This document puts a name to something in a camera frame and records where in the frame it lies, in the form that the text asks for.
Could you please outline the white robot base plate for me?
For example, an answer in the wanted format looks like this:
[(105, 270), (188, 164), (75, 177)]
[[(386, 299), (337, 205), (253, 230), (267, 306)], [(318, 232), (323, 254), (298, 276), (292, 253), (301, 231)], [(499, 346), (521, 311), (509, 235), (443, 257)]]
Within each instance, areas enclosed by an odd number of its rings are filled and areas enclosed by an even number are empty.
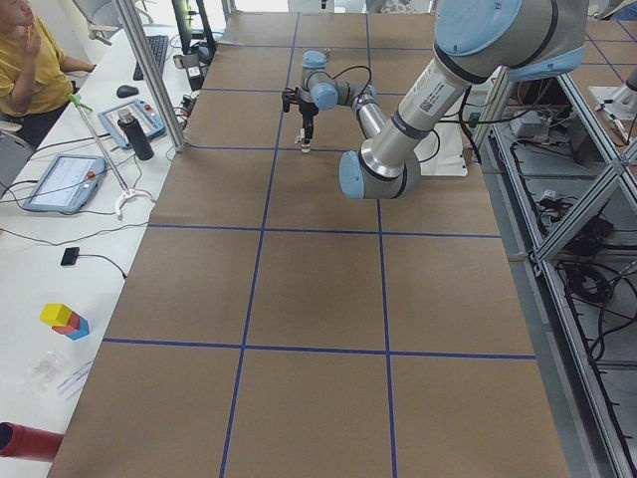
[(457, 124), (438, 123), (415, 148), (415, 154), (425, 178), (461, 178), (468, 174), (463, 137)]

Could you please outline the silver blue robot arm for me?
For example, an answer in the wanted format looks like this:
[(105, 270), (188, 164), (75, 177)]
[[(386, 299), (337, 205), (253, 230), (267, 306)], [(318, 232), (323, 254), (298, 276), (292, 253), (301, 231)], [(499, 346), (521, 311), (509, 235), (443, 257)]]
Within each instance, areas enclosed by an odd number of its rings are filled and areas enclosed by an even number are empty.
[(302, 148), (309, 149), (313, 118), (336, 106), (351, 108), (365, 136), (339, 163), (342, 192), (353, 199), (394, 199), (419, 182), (417, 145), (468, 91), (504, 67), (514, 82), (555, 77), (582, 61), (585, 1), (446, 1), (437, 13), (434, 57), (386, 117), (370, 84), (332, 78), (326, 57), (303, 56), (300, 85), (284, 104), (304, 117)]

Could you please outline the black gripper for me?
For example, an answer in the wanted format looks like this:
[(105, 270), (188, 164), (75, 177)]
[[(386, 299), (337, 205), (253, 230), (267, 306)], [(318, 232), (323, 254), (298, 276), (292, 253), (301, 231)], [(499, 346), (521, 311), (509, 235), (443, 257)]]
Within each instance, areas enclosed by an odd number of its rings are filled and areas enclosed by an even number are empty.
[(318, 115), (315, 105), (300, 105), (303, 118), (302, 141), (312, 141), (314, 138), (314, 118)]

